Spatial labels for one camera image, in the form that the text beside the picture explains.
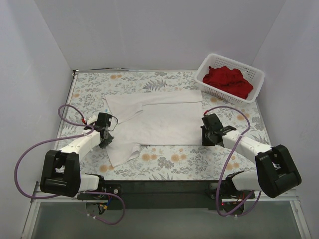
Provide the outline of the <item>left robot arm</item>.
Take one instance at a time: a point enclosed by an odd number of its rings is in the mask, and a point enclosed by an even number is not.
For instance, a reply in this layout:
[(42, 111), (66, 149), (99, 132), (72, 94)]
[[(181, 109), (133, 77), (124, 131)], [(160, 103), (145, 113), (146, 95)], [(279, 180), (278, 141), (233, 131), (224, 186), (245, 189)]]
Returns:
[(40, 180), (41, 192), (75, 197), (78, 193), (89, 191), (95, 199), (105, 196), (102, 177), (81, 174), (80, 162), (96, 147), (104, 149), (113, 141), (114, 137), (109, 133), (111, 120), (112, 116), (108, 113), (90, 117), (90, 124), (83, 130), (82, 137), (59, 150), (46, 153)]

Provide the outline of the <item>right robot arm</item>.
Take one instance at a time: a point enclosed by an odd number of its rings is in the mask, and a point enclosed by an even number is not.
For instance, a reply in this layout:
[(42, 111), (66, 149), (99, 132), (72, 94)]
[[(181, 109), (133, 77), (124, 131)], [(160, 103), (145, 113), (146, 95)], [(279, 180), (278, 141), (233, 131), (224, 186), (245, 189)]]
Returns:
[(255, 171), (232, 173), (222, 180), (221, 191), (229, 197), (237, 198), (243, 191), (262, 191), (275, 198), (301, 184), (302, 178), (285, 146), (270, 146), (241, 136), (236, 128), (223, 126), (216, 114), (204, 116), (202, 121), (203, 146), (235, 148), (236, 153), (256, 165)]

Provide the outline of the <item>white t shirt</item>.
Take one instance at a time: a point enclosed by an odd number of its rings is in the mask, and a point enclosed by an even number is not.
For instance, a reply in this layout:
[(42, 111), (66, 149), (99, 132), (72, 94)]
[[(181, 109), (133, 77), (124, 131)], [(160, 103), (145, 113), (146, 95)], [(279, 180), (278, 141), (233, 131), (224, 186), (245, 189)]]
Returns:
[(200, 90), (106, 95), (118, 119), (106, 148), (111, 165), (138, 157), (141, 145), (201, 145), (202, 100)]

